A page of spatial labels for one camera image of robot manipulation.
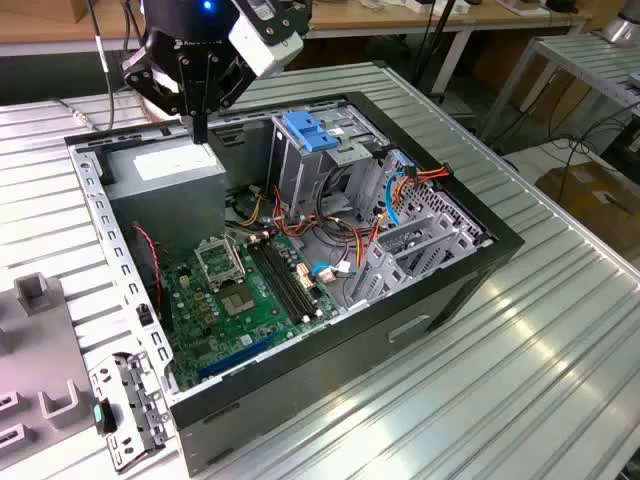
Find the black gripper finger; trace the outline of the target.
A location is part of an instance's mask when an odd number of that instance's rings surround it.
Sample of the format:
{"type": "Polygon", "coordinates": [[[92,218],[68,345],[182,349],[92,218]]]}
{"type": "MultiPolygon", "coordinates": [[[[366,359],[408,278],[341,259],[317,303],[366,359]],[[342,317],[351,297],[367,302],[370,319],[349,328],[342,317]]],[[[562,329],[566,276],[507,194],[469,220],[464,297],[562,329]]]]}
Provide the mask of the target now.
{"type": "Polygon", "coordinates": [[[210,54],[205,71],[204,96],[199,115],[199,143],[208,140],[209,117],[220,109],[229,109],[256,79],[256,74],[240,56],[230,63],[210,54]]]}
{"type": "Polygon", "coordinates": [[[150,57],[139,49],[122,62],[123,79],[157,110],[170,116],[179,116],[194,144],[200,143],[200,109],[192,107],[186,94],[177,85],[174,90],[160,83],[154,76],[150,57]]]}

